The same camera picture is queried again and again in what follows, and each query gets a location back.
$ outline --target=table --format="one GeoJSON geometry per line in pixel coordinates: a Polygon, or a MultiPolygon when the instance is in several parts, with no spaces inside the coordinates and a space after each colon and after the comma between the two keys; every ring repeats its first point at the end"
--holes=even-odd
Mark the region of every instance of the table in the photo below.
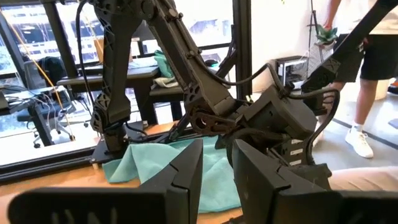
{"type": "MultiPolygon", "coordinates": [[[[86,67],[88,84],[91,91],[102,90],[102,65],[86,67]]],[[[132,68],[127,71],[126,88],[133,88],[136,96],[137,107],[141,115],[141,120],[148,124],[157,124],[154,105],[149,100],[150,87],[153,85],[153,79],[159,75],[158,67],[132,68]]],[[[76,78],[65,77],[57,85],[71,86],[72,92],[87,92],[85,80],[82,76],[76,78]]]]}
{"type": "MultiPolygon", "coordinates": [[[[147,134],[157,134],[168,131],[174,123],[161,124],[151,126],[146,129],[147,134]]],[[[87,147],[87,141],[76,140],[75,142],[66,142],[48,148],[58,149],[58,147],[73,147],[76,150],[87,147]]],[[[107,183],[104,172],[101,169],[94,169],[92,167],[84,167],[76,170],[68,170],[58,174],[47,175],[36,179],[25,180],[22,182],[0,186],[0,223],[8,224],[7,220],[7,206],[9,202],[17,194],[37,187],[137,187],[138,180],[132,180],[125,184],[109,184],[107,183]]],[[[240,208],[235,208],[225,212],[219,213],[206,213],[198,216],[197,223],[216,223],[220,224],[228,221],[230,218],[242,215],[240,208]]]]}
{"type": "MultiPolygon", "coordinates": [[[[56,87],[57,91],[62,90],[61,86],[56,87]]],[[[39,133],[40,139],[43,142],[44,146],[51,146],[54,144],[52,141],[52,137],[50,134],[50,130],[47,127],[47,124],[40,113],[40,109],[37,103],[33,100],[37,95],[41,95],[45,91],[52,91],[52,87],[39,88],[36,90],[29,91],[21,91],[18,93],[7,94],[6,97],[15,97],[20,99],[26,99],[20,102],[12,102],[9,104],[8,110],[0,110],[0,116],[5,116],[9,114],[16,113],[18,111],[27,109],[29,115],[32,117],[32,122],[34,123],[37,132],[39,133]]]]}

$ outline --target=glass window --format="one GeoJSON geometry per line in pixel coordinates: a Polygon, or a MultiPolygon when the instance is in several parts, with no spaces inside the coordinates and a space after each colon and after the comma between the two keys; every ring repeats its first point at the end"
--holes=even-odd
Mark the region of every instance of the glass window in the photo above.
{"type": "Polygon", "coordinates": [[[11,33],[22,54],[27,54],[26,47],[34,60],[47,56],[60,56],[43,5],[3,7],[2,11],[8,23],[16,30],[17,34],[13,30],[11,33]],[[25,47],[20,43],[17,35],[22,39],[25,47]]]}
{"type": "MultiPolygon", "coordinates": [[[[177,10],[183,13],[182,21],[197,46],[231,42],[232,1],[175,0],[175,4],[177,10]]],[[[144,41],[143,44],[144,50],[147,50],[146,54],[153,53],[159,48],[155,40],[144,41]]]]}
{"type": "MultiPolygon", "coordinates": [[[[78,3],[70,2],[66,5],[57,4],[65,32],[68,37],[68,43],[71,48],[75,63],[79,64],[77,34],[76,34],[76,10],[78,3]]],[[[99,22],[94,12],[94,7],[90,4],[85,4],[80,16],[80,34],[81,34],[81,52],[83,54],[83,62],[97,62],[98,54],[95,47],[95,41],[104,37],[104,28],[99,22]]],[[[138,44],[135,41],[131,42],[131,55],[139,55],[138,44]]]]}
{"type": "MultiPolygon", "coordinates": [[[[72,29],[75,31],[75,37],[76,37],[76,22],[72,21],[70,22],[70,25],[72,26],[72,29]]],[[[104,36],[104,29],[99,21],[90,21],[90,23],[88,22],[85,23],[83,21],[80,21],[81,38],[94,37],[93,31],[97,37],[104,36]]]]}
{"type": "MultiPolygon", "coordinates": [[[[52,28],[48,23],[13,24],[12,26],[25,44],[36,44],[55,40],[52,28]]],[[[12,32],[12,35],[14,36],[16,44],[19,44],[17,35],[15,35],[14,32],[12,32]]]]}
{"type": "MultiPolygon", "coordinates": [[[[0,85],[17,85],[23,86],[19,78],[0,79],[0,85]]],[[[17,121],[17,113],[0,116],[0,137],[10,136],[15,133],[28,131],[25,122],[17,121]]]]}
{"type": "Polygon", "coordinates": [[[16,72],[16,68],[2,38],[0,37],[0,78],[1,74],[14,72],[16,72]]]}

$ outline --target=teal cloth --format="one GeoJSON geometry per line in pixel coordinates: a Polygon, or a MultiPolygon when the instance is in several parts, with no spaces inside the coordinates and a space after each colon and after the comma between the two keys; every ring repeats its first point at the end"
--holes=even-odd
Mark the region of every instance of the teal cloth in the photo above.
{"type": "MultiPolygon", "coordinates": [[[[233,170],[225,149],[216,150],[215,138],[203,138],[203,178],[199,212],[221,212],[240,207],[233,170]]],[[[149,180],[171,162],[193,139],[166,144],[131,144],[122,159],[103,165],[109,183],[127,182],[136,177],[149,180]]]]}
{"type": "Polygon", "coordinates": [[[164,77],[164,78],[173,78],[174,77],[172,69],[170,68],[170,65],[167,62],[166,56],[163,54],[163,52],[161,52],[159,50],[155,50],[155,60],[157,62],[157,66],[159,67],[159,70],[162,74],[162,77],[164,77]]]}

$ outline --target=floor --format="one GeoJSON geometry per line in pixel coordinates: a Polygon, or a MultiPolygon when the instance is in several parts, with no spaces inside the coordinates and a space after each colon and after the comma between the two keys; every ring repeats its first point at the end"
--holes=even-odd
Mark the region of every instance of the floor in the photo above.
{"type": "MultiPolygon", "coordinates": [[[[331,170],[345,169],[351,167],[375,167],[375,166],[398,166],[398,130],[390,127],[387,123],[392,118],[398,116],[398,96],[389,95],[385,100],[377,101],[369,116],[369,122],[365,125],[365,131],[373,133],[377,138],[368,138],[369,144],[374,149],[373,159],[364,159],[359,157],[352,148],[345,143],[345,134],[348,128],[343,123],[351,123],[354,114],[354,102],[343,100],[335,116],[337,122],[331,122],[325,130],[324,140],[314,148],[314,158],[317,163],[326,162],[331,170]],[[384,144],[380,139],[395,143],[394,145],[384,144]]],[[[161,106],[156,109],[159,123],[168,123],[172,120],[170,106],[161,106]]],[[[89,117],[81,117],[80,122],[89,117]]],[[[133,113],[131,120],[140,120],[139,113],[133,113]]],[[[85,128],[83,123],[71,125],[73,134],[77,141],[85,138],[93,138],[96,133],[90,127],[85,128]]],[[[52,133],[53,140],[56,143],[69,141],[67,134],[52,133]]],[[[20,155],[28,151],[44,151],[44,148],[34,149],[32,133],[20,134],[8,138],[0,138],[0,146],[12,146],[2,148],[0,151],[0,166],[17,162],[20,155]]]]}

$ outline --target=black metal frame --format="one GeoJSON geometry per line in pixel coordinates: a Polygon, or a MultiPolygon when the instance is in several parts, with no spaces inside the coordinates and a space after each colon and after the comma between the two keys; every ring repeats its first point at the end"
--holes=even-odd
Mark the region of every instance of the black metal frame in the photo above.
{"type": "MultiPolygon", "coordinates": [[[[47,15],[50,13],[49,21],[50,25],[52,26],[55,40],[58,45],[58,49],[64,50],[64,53],[61,53],[62,59],[65,58],[73,58],[72,53],[70,52],[69,47],[65,47],[65,31],[63,31],[62,26],[60,25],[60,18],[58,12],[51,12],[55,8],[55,3],[57,0],[41,0],[41,3],[45,4],[45,10],[47,15]]],[[[72,0],[65,0],[65,2],[76,2],[72,0]]],[[[0,6],[18,6],[18,5],[26,5],[26,4],[40,4],[38,0],[2,0],[0,6]]],[[[233,13],[234,13],[234,23],[238,29],[234,32],[237,36],[237,46],[239,50],[244,50],[240,55],[238,55],[238,60],[236,62],[236,79],[243,80],[247,77],[252,75],[251,73],[251,1],[240,1],[234,0],[233,1],[233,13]]],[[[10,54],[19,55],[22,60],[22,55],[19,52],[17,45],[15,44],[12,37],[9,39],[11,40],[10,43],[14,44],[14,48],[16,51],[10,51],[10,54]]],[[[209,45],[200,47],[202,50],[211,50],[211,49],[219,49],[223,47],[228,47],[229,43],[225,44],[216,44],[216,45],[209,45]]],[[[144,54],[138,56],[140,57],[151,57],[153,54],[144,54]]],[[[80,67],[81,65],[75,65],[74,63],[67,63],[65,66],[71,66],[73,69],[80,67]]],[[[251,94],[251,82],[247,82],[246,85],[238,87],[238,98],[245,98],[247,95],[251,94]]],[[[163,135],[164,133],[159,133],[151,136],[149,140],[156,139],[163,135]]],[[[200,137],[199,135],[195,134],[192,129],[188,128],[184,131],[184,134],[181,135],[179,139],[190,139],[190,138],[197,138],[200,137]]],[[[60,172],[65,169],[74,169],[80,166],[89,166],[91,155],[94,152],[94,148],[89,147],[86,149],[81,149],[77,151],[72,151],[63,154],[56,154],[53,156],[43,157],[39,159],[34,159],[30,161],[18,162],[15,164],[9,164],[6,166],[0,166],[0,183],[5,182],[15,182],[20,181],[24,178],[32,178],[37,177],[38,175],[50,174],[54,172],[60,172]]]]}
{"type": "MultiPolygon", "coordinates": [[[[252,75],[251,50],[251,1],[233,0],[234,36],[238,55],[236,57],[236,81],[252,75]]],[[[236,97],[246,100],[252,94],[252,82],[236,87],[236,97]]]]}
{"type": "MultiPolygon", "coordinates": [[[[17,72],[21,76],[24,86],[27,86],[26,77],[25,77],[24,61],[22,59],[22,54],[19,51],[18,46],[15,43],[15,40],[12,38],[11,30],[10,30],[8,23],[6,21],[6,18],[4,18],[3,14],[0,14],[0,36],[2,37],[4,45],[6,46],[8,52],[11,55],[12,62],[14,63],[17,72]]],[[[15,73],[13,73],[13,74],[14,74],[13,76],[0,75],[0,78],[5,79],[5,78],[16,77],[15,73]]]]}

